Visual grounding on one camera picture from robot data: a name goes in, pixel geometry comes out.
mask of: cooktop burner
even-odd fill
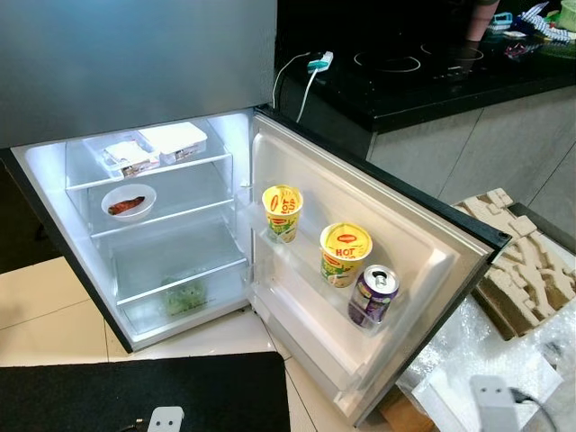
[[[429,56],[439,59],[475,61],[484,58],[484,53],[479,49],[458,45],[423,43],[420,45],[420,49]]]
[[[407,74],[422,66],[419,60],[412,56],[387,58],[374,52],[359,52],[354,56],[354,62],[363,68],[393,74]]]

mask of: instant noodle cup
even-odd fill
[[[296,187],[278,184],[262,193],[268,227],[285,243],[296,238],[296,228],[304,200]]]
[[[350,222],[328,225],[320,234],[320,272],[329,284],[344,288],[356,281],[364,259],[372,251],[372,238]]]

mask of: black countertop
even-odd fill
[[[475,45],[482,58],[449,64],[432,61],[419,45],[403,48],[402,55],[422,64],[409,74],[367,70],[354,62],[353,51],[335,50],[330,69],[317,74],[311,91],[366,131],[383,133],[576,84],[574,42],[520,43],[535,50],[511,59],[505,51],[518,41],[489,35]],[[288,69],[301,84],[309,79],[307,61]]]

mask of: refrigerator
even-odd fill
[[[127,351],[251,305],[358,425],[509,238],[272,110],[275,24],[269,0],[6,0],[0,158]],[[103,163],[187,123],[206,137],[192,155]],[[125,185],[154,191],[145,217],[106,213]],[[267,227],[271,185],[302,193],[291,243]],[[340,221],[372,236],[365,266],[399,277],[382,322],[356,325],[354,285],[320,275]]]

